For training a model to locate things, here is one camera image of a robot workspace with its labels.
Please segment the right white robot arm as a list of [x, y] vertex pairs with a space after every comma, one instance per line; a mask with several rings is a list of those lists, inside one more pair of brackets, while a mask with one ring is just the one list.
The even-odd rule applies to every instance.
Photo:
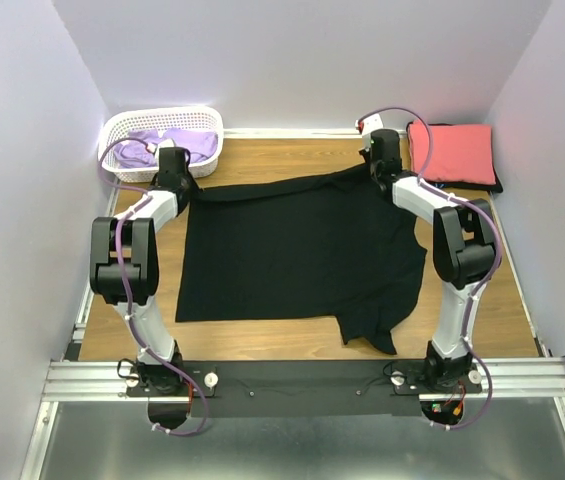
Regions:
[[425, 359], [400, 372], [415, 388], [442, 392], [472, 370], [478, 305], [502, 258], [498, 229], [487, 201], [445, 193], [405, 170], [396, 131], [380, 127], [362, 138], [360, 155], [383, 196], [433, 228], [433, 263], [444, 284], [438, 327]]

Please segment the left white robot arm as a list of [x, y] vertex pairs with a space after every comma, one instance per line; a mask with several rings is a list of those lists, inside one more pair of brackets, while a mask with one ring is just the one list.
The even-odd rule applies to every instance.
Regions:
[[160, 281], [157, 233], [179, 217], [198, 186], [189, 171], [191, 152], [164, 141], [140, 143], [158, 171], [141, 198], [122, 213], [96, 218], [91, 227], [90, 287], [126, 324], [137, 348], [138, 380], [163, 395], [184, 385], [203, 390], [184, 371], [177, 341], [166, 329], [156, 294]]

